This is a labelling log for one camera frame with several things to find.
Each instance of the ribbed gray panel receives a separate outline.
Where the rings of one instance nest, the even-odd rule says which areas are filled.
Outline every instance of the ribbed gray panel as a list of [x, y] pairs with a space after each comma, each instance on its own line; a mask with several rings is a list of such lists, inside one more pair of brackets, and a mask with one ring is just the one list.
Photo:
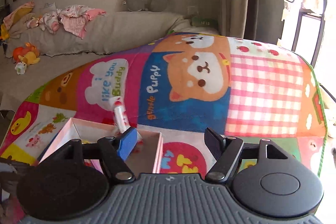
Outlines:
[[26, 217], [23, 224], [321, 224], [315, 216], [269, 220], [241, 208], [221, 185], [198, 174], [143, 174], [119, 185], [91, 213], [64, 222]]

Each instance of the open box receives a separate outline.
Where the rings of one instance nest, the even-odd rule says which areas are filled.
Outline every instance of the open box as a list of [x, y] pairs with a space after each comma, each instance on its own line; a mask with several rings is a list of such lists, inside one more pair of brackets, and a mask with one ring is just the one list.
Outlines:
[[[115, 136], [115, 126], [97, 122], [89, 122], [76, 118], [70, 118], [64, 125], [53, 142], [50, 144], [40, 162], [45, 160], [62, 145], [72, 139], [82, 139], [90, 143], [106, 136]], [[132, 170], [135, 176], [140, 173], [159, 173], [162, 159], [163, 138], [161, 133], [138, 131], [142, 136], [143, 147], [140, 152], [131, 153], [125, 163]], [[100, 170], [99, 161], [92, 161], [96, 169]]]

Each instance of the orange toy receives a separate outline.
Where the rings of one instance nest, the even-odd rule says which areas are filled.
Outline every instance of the orange toy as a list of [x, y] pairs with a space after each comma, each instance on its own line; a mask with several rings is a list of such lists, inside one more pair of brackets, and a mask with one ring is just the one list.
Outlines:
[[25, 43], [26, 47], [18, 47], [13, 51], [13, 59], [16, 61], [16, 63], [20, 62], [19, 55], [24, 56], [28, 52], [33, 52], [36, 57], [40, 55], [40, 51], [29, 42]]

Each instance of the metal screw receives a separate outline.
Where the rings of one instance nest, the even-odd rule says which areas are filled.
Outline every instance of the metal screw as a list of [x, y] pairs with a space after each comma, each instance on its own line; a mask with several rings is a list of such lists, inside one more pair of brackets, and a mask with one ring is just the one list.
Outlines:
[[225, 176], [221, 172], [210, 172], [206, 175], [206, 178], [212, 181], [220, 181], [225, 178]]
[[115, 175], [118, 180], [130, 180], [133, 175], [129, 172], [119, 172]]

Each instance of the gingham pattern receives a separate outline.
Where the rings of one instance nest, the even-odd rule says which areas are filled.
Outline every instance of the gingham pattern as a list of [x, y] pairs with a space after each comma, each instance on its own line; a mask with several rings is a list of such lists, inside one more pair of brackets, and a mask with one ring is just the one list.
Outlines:
[[302, 89], [300, 63], [231, 55], [225, 135], [295, 137]]

